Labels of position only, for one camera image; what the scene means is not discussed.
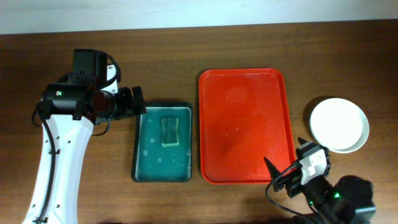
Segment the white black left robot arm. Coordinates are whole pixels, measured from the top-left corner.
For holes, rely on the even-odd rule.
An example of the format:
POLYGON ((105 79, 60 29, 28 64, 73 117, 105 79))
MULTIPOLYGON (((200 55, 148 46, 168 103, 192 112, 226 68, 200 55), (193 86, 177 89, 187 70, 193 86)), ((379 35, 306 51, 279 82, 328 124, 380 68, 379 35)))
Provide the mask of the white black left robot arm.
POLYGON ((120 79, 67 73, 42 93, 34 110, 42 122, 42 153, 24 223, 77 223, 81 170, 94 127, 146 112, 141 88, 118 88, 120 79))

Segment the red plastic tray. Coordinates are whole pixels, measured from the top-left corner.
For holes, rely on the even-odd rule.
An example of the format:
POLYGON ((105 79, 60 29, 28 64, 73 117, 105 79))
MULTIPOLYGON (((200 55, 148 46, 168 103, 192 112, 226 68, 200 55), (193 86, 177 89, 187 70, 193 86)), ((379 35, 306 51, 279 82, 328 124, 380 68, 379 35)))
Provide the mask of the red plastic tray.
POLYGON ((267 184, 265 159, 279 170, 293 163, 285 82, 278 70, 207 70, 198 87, 200 167, 207 182, 267 184))

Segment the light blue plate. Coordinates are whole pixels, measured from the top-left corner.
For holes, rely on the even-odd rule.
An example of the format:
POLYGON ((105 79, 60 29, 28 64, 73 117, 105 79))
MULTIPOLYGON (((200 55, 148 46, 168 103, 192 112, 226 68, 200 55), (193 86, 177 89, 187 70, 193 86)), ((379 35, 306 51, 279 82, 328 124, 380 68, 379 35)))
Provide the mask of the light blue plate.
POLYGON ((347 154, 360 149, 369 136, 369 122, 357 107, 339 110, 332 119, 329 143, 326 147, 336 153, 347 154))

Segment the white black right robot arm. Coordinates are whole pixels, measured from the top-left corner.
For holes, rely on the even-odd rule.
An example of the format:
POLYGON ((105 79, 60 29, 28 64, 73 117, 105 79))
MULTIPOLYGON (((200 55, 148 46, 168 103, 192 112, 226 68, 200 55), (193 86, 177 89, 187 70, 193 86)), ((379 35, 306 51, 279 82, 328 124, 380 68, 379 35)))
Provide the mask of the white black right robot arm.
POLYGON ((331 163, 329 150, 312 141, 298 139, 297 160, 279 171, 268 159, 264 162, 271 176, 266 198, 274 206, 293 214, 295 223, 370 223, 376 213, 373 184, 355 175, 343 176, 335 185, 327 181, 331 163), (269 190, 286 190, 289 198, 303 194, 312 213, 287 208, 269 196, 269 190))

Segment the yellow green sponge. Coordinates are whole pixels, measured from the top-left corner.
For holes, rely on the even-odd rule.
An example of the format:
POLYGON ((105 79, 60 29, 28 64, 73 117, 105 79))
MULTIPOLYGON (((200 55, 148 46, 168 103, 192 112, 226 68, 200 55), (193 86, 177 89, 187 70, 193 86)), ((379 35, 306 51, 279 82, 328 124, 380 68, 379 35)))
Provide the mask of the yellow green sponge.
POLYGON ((177 117, 162 118, 162 141, 163 147, 173 147, 180 144, 178 133, 179 119, 177 117))

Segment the white plate with green stain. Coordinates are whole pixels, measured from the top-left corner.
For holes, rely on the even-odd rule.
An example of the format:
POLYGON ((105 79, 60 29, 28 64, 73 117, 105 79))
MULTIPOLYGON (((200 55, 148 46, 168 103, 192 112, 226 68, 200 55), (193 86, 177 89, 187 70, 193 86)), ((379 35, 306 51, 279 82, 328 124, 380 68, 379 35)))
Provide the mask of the white plate with green stain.
POLYGON ((366 115, 356 104, 342 98, 329 98, 317 104, 309 124, 317 142, 337 153, 358 150, 369 136, 366 115))

